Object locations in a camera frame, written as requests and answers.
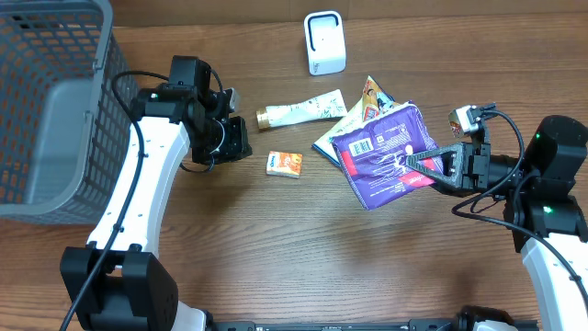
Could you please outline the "small orange tissue pack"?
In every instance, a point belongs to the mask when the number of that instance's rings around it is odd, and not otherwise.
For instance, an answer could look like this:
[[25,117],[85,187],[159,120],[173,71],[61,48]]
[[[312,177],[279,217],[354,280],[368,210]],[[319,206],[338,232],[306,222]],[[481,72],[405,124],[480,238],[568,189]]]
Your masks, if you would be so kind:
[[302,154],[270,151],[266,162],[266,173],[270,176],[299,178],[302,169]]

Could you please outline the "red purple pantyliner pack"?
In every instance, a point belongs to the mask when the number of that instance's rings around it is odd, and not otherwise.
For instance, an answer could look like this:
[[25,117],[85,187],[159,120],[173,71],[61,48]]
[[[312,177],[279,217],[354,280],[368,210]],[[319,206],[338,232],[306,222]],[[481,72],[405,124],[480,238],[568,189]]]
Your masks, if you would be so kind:
[[375,210],[434,180],[407,166],[407,157],[437,147],[413,103],[336,135],[331,145],[362,207]]

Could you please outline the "colourful snack bag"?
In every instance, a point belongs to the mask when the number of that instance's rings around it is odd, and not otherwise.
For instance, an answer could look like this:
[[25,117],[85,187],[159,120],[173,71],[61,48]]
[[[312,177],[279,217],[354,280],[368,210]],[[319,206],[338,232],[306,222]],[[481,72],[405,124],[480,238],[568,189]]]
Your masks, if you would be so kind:
[[311,146],[316,152],[324,156],[334,166],[339,167],[339,162],[332,147],[331,139],[334,136],[351,132],[359,128],[364,122],[383,115],[399,106],[394,97],[388,94],[380,84],[371,76],[367,77],[362,90],[361,98],[328,132],[321,136]]

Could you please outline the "white Pantene tube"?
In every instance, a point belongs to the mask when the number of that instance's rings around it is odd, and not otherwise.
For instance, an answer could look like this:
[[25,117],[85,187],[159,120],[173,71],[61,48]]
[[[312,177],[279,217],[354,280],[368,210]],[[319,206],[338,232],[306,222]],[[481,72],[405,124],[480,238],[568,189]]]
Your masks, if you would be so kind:
[[267,106],[256,112],[258,129],[265,131],[315,120],[342,118],[347,109],[340,89],[306,101],[281,106]]

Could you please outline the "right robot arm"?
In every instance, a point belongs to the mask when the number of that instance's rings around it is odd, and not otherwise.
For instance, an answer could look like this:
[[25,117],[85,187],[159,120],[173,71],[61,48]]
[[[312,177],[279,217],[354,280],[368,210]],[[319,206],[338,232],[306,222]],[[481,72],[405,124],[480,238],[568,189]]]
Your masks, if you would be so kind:
[[544,118],[519,155],[491,152],[488,120],[505,113],[468,109],[450,117],[459,142],[408,156],[438,192],[461,197],[456,216],[503,226],[532,280],[546,330],[587,327],[587,222],[572,196],[587,157],[587,129],[561,115]]

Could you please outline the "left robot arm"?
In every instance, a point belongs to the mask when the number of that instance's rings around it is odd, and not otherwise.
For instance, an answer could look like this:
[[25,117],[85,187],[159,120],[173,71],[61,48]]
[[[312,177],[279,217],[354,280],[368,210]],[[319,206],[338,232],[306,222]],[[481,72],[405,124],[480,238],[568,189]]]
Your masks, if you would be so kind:
[[133,135],[107,208],[85,246],[68,247],[60,272],[72,304],[60,328],[77,319],[84,330],[211,330],[213,317],[179,299],[179,289],[158,258],[164,210],[183,159],[203,172],[253,152],[246,124],[236,115],[238,94],[212,90],[211,66],[174,56],[160,85],[131,101],[120,95],[124,71],[111,91],[130,118]]

